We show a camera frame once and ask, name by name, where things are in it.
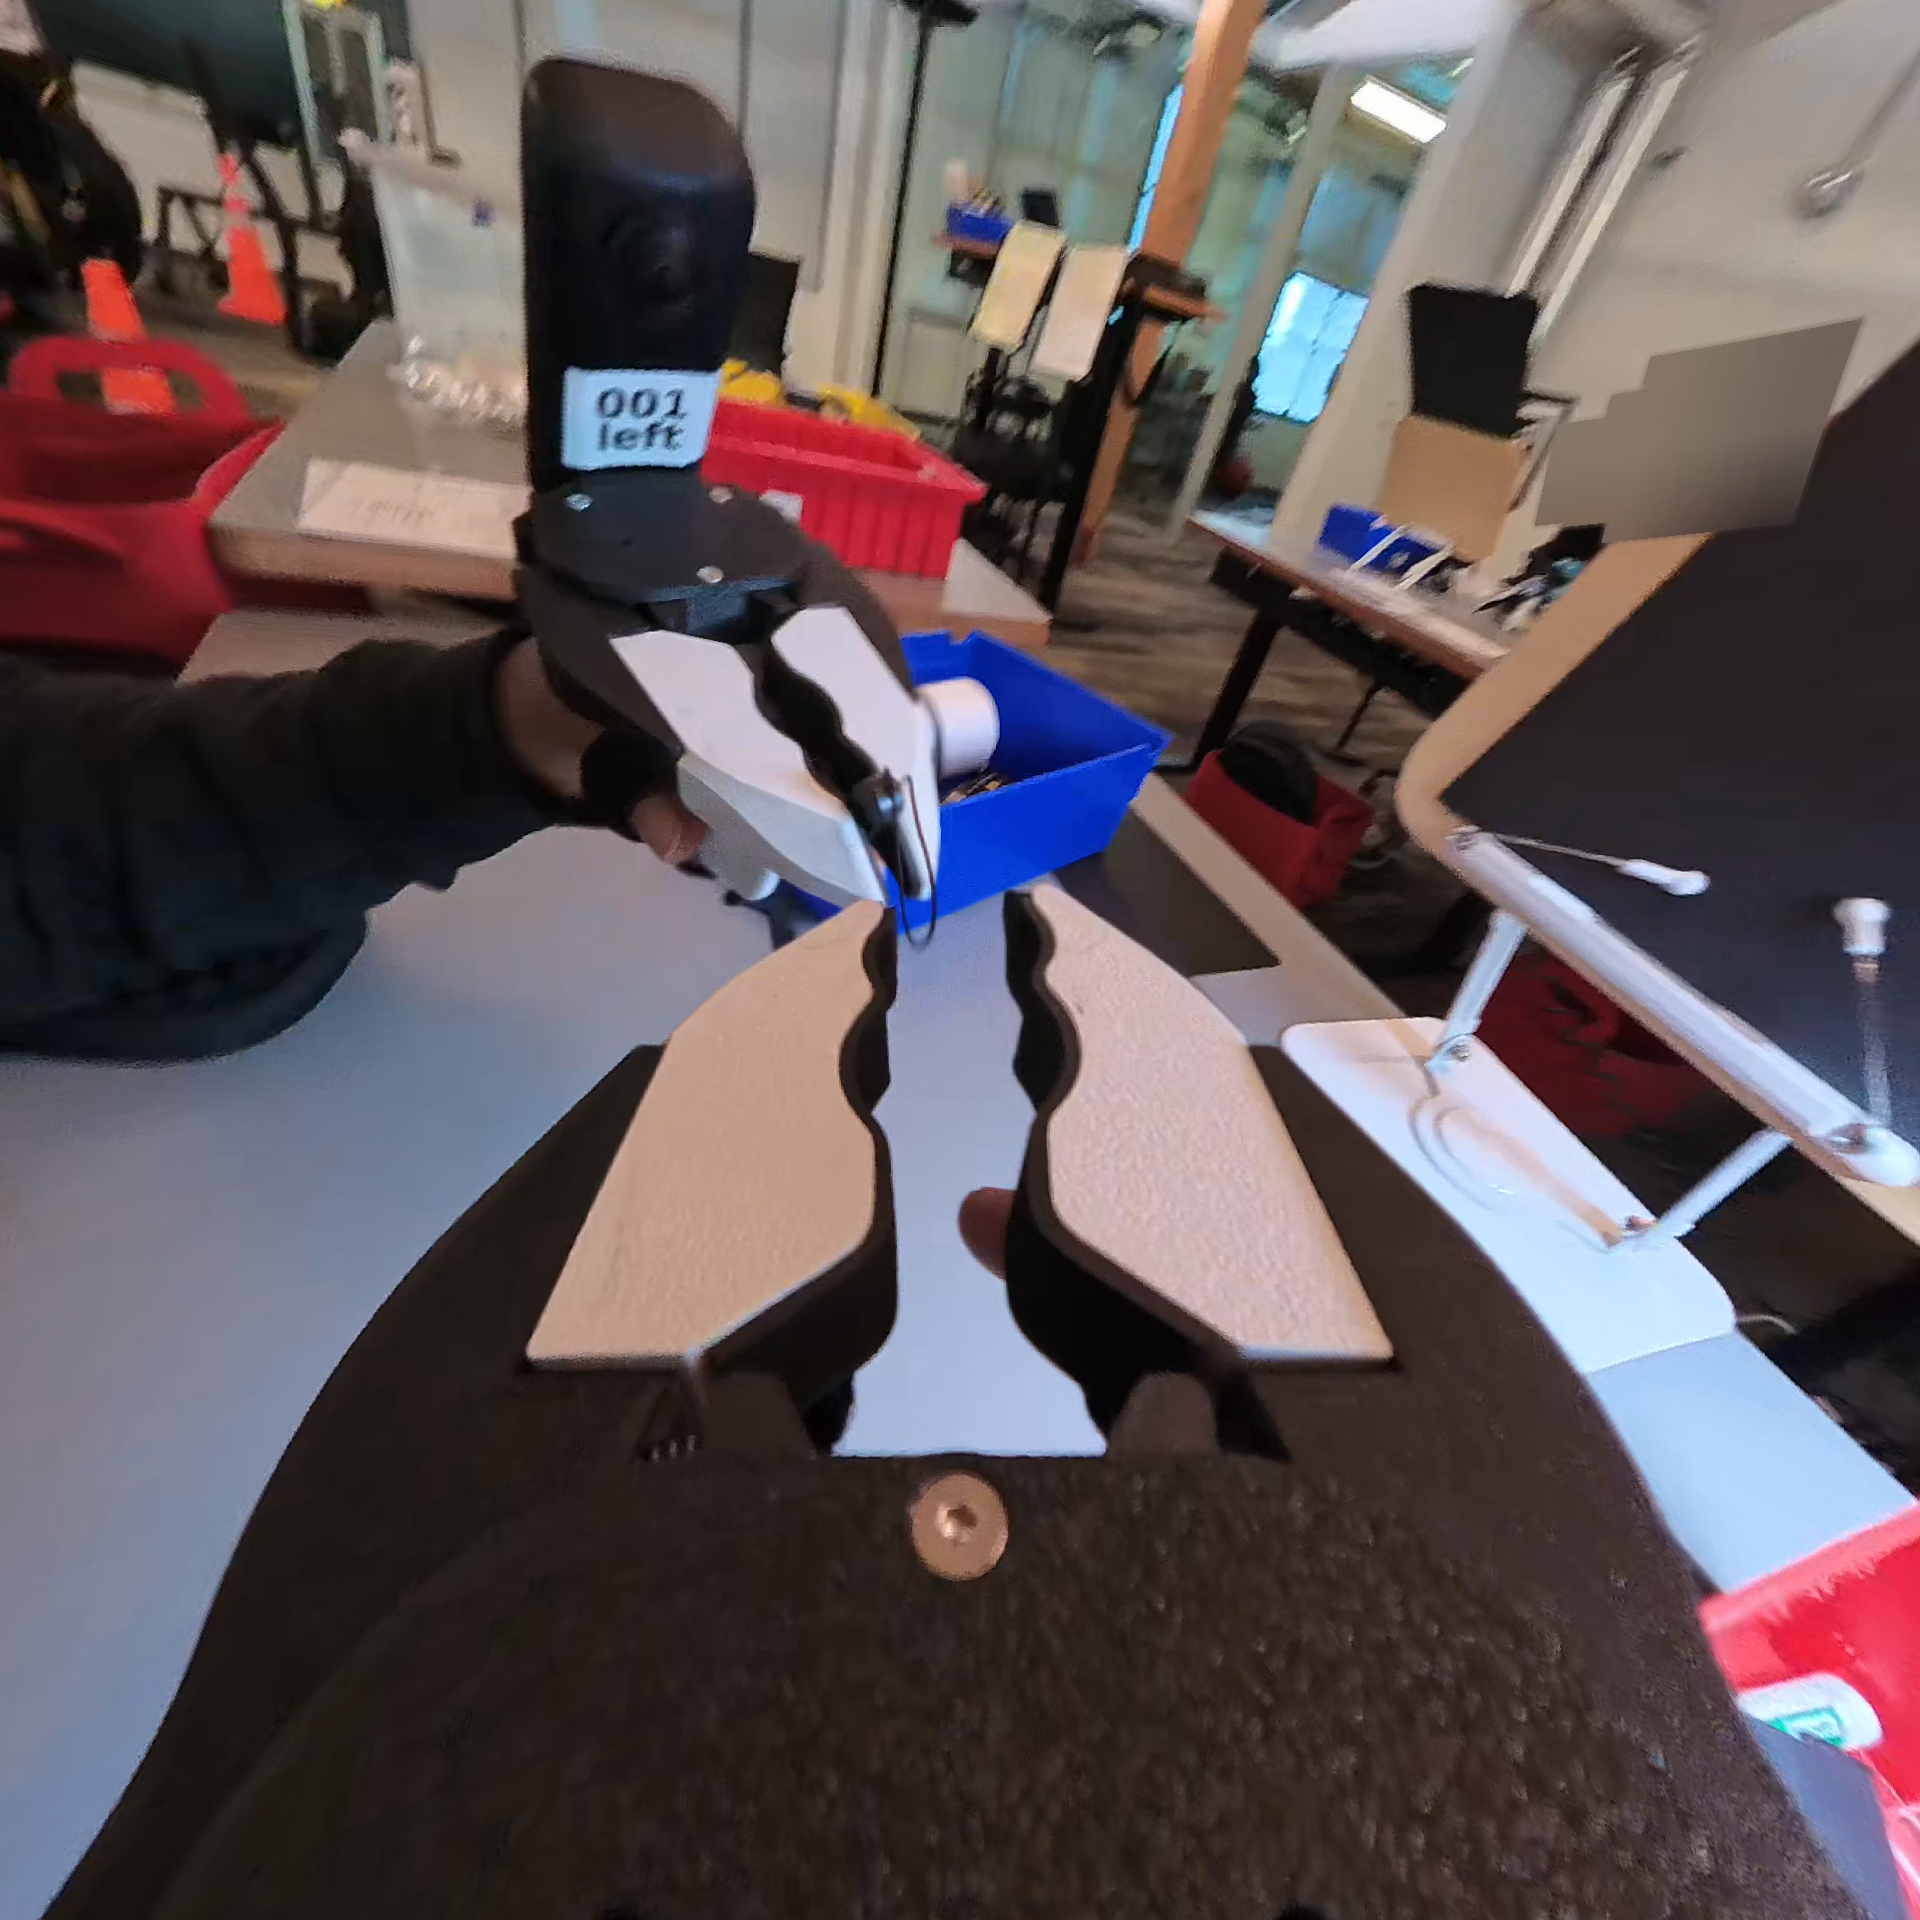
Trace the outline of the orange traffic cone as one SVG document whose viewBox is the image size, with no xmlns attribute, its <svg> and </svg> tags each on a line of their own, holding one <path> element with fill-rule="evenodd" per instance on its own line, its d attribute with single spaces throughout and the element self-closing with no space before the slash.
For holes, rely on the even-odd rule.
<svg viewBox="0 0 1920 1920">
<path fill-rule="evenodd" d="M 80 268 L 87 308 L 87 332 L 105 346 L 143 346 L 148 341 L 128 278 L 110 256 L 88 256 Z M 146 362 L 113 363 L 98 373 L 105 408 L 120 416 L 170 416 L 175 392 L 170 378 Z"/>
<path fill-rule="evenodd" d="M 286 324 L 281 278 L 263 247 L 242 165 L 231 149 L 220 149 L 220 175 L 225 247 L 225 292 L 220 311 L 228 319 L 281 328 Z"/>
</svg>

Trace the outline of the red plastic basket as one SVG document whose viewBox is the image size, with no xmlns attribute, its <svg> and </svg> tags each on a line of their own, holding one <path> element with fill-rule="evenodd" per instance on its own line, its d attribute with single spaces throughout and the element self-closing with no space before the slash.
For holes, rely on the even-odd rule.
<svg viewBox="0 0 1920 1920">
<path fill-rule="evenodd" d="M 102 373 L 178 378 L 192 404 L 128 416 L 62 392 Z M 2 390 L 5 647 L 181 668 L 238 608 L 208 523 L 278 432 L 183 343 L 21 346 Z"/>
</svg>

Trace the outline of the yellow plastic bin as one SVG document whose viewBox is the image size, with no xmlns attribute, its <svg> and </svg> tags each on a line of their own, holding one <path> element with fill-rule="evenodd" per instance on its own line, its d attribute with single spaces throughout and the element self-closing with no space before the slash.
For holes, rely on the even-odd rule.
<svg viewBox="0 0 1920 1920">
<path fill-rule="evenodd" d="M 719 397 L 761 408 L 818 416 L 841 424 L 857 424 L 906 442 L 919 442 L 921 429 L 888 399 L 828 382 L 818 390 L 793 388 L 778 373 L 752 368 L 744 358 L 721 363 Z"/>
</svg>

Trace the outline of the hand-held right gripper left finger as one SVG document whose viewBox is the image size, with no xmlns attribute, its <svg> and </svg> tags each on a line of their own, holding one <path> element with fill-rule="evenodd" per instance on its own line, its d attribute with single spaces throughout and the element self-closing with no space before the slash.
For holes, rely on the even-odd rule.
<svg viewBox="0 0 1920 1920">
<path fill-rule="evenodd" d="M 896 1315 L 896 918 L 852 902 L 662 1044 L 526 1343 L 546 1371 L 852 1375 Z"/>
</svg>

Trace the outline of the large black display screen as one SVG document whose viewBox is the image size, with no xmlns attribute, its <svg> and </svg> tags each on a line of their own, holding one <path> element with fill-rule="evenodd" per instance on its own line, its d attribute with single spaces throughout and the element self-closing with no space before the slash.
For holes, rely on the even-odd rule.
<svg viewBox="0 0 1920 1920">
<path fill-rule="evenodd" d="M 284 2 L 29 2 L 41 34 L 78 64 L 201 94 L 192 40 L 221 103 L 247 122 L 300 116 Z"/>
</svg>

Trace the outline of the black floor lamp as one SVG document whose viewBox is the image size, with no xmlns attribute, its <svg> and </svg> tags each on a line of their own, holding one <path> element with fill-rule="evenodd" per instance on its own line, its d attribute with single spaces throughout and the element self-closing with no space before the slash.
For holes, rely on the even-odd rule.
<svg viewBox="0 0 1920 1920">
<path fill-rule="evenodd" d="M 876 315 L 872 352 L 870 352 L 870 392 L 878 397 L 888 363 L 888 348 L 893 341 L 896 285 L 901 275 L 904 247 L 904 213 L 912 199 L 916 150 L 921 140 L 921 112 L 927 85 L 930 45 L 938 32 L 965 32 L 973 26 L 978 7 L 970 2 L 902 2 L 901 10 L 912 19 L 912 45 L 904 76 L 901 156 L 896 165 L 896 191 L 892 222 L 887 230 L 887 250 L 882 259 L 879 299 Z"/>
</svg>

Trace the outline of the paper flip chart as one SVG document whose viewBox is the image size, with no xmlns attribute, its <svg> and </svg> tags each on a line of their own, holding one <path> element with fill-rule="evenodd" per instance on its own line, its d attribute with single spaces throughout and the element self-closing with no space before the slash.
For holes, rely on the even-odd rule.
<svg viewBox="0 0 1920 1920">
<path fill-rule="evenodd" d="M 1039 335 L 1028 356 L 1033 378 L 1074 383 L 1090 375 L 1129 263 L 1127 247 L 1074 245 L 1062 251 Z"/>
<path fill-rule="evenodd" d="M 978 294 L 968 339 L 988 352 L 1015 352 L 1039 314 L 1050 285 L 1064 232 L 1055 226 L 1016 222 L 998 239 L 989 276 Z"/>
</svg>

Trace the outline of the red plastic bin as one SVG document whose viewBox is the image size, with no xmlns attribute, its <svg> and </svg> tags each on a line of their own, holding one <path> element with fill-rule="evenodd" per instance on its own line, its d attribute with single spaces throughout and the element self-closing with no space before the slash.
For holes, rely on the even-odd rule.
<svg viewBox="0 0 1920 1920">
<path fill-rule="evenodd" d="M 1761 1752 L 1871 1915 L 1918 1915 L 1916 1508 L 1702 1599 L 1698 1618 L 1735 1693 L 1837 1674 L 1879 1710 L 1882 1741 L 1844 1752 L 1749 1719 Z"/>
</svg>

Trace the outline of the blue plastic bin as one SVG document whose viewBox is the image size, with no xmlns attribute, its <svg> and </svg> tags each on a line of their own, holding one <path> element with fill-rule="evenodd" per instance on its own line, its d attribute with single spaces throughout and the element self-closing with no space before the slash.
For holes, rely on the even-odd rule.
<svg viewBox="0 0 1920 1920">
<path fill-rule="evenodd" d="M 1112 839 L 1119 815 L 1154 770 L 1166 733 L 1055 675 L 1039 654 L 973 630 L 965 637 L 916 634 L 892 664 L 919 693 L 926 680 L 982 680 L 998 706 L 992 766 L 938 781 L 938 870 L 932 901 L 882 904 L 902 927 L 934 927 L 953 911 L 1090 856 Z M 841 902 L 788 885 L 782 896 L 820 918 Z"/>
<path fill-rule="evenodd" d="M 1349 503 L 1327 507 L 1317 549 L 1343 570 L 1367 570 L 1399 583 L 1426 574 L 1454 554 L 1452 541 L 1432 531 Z"/>
</svg>

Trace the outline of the black board on white stand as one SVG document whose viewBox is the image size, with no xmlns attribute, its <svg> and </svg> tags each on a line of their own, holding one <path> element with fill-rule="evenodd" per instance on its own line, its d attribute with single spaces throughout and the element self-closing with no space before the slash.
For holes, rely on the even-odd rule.
<svg viewBox="0 0 1920 1920">
<path fill-rule="evenodd" d="M 1909 352 L 1788 523 L 1588 566 L 1408 773 L 1412 836 L 1495 910 L 1446 1019 L 1282 1039 L 1581 1375 L 1735 1330 L 1685 1237 L 1788 1148 L 1916 1187 L 1916 404 Z M 1668 1208 L 1481 1035 L 1525 943 L 1750 1116 Z"/>
</svg>

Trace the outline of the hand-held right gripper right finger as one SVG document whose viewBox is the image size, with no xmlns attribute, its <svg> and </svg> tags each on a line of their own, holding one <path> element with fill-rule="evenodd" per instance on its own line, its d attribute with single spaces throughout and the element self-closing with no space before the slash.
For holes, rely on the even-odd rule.
<svg viewBox="0 0 1920 1920">
<path fill-rule="evenodd" d="M 1031 1128 L 1002 1284 L 1112 1429 L 1141 1380 L 1220 1404 L 1262 1371 L 1376 1371 L 1393 1343 L 1257 1054 L 1172 964 L 1055 885 L 1000 902 Z"/>
</svg>

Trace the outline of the clear plastic bag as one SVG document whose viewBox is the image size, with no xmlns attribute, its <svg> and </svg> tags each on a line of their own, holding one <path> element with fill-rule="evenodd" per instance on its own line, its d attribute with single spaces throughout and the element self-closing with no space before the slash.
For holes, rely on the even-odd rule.
<svg viewBox="0 0 1920 1920">
<path fill-rule="evenodd" d="M 397 328 L 394 382 L 413 403 L 498 434 L 524 428 L 521 220 L 460 165 L 342 135 L 372 196 Z"/>
</svg>

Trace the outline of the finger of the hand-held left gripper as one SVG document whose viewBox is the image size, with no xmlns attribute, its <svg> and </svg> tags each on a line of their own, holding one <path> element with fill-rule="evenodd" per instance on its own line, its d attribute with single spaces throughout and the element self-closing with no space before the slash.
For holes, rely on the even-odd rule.
<svg viewBox="0 0 1920 1920">
<path fill-rule="evenodd" d="M 679 803 L 704 828 L 702 862 L 733 896 L 788 885 L 836 904 L 887 899 L 854 815 L 759 704 L 748 659 L 674 630 L 612 637 L 614 659 L 679 747 Z"/>
<path fill-rule="evenodd" d="M 932 901 L 938 781 L 919 693 L 846 608 L 801 608 L 765 642 L 759 702 L 849 815 L 885 893 Z"/>
</svg>

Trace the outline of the person's left forearm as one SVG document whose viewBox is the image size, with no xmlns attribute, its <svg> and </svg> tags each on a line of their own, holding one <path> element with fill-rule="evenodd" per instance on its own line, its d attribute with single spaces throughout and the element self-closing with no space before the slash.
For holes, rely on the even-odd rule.
<svg viewBox="0 0 1920 1920">
<path fill-rule="evenodd" d="M 503 630 L 193 680 L 5 661 L 2 1042 L 178 1063 L 300 1021 L 369 915 L 549 826 L 493 706 Z"/>
</svg>

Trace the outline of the white paper sheet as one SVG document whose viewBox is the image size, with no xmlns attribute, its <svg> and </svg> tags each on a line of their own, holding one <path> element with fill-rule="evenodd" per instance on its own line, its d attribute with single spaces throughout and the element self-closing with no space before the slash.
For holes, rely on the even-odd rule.
<svg viewBox="0 0 1920 1920">
<path fill-rule="evenodd" d="M 310 459 L 294 525 L 308 538 L 510 560 L 528 486 L 442 470 Z"/>
</svg>

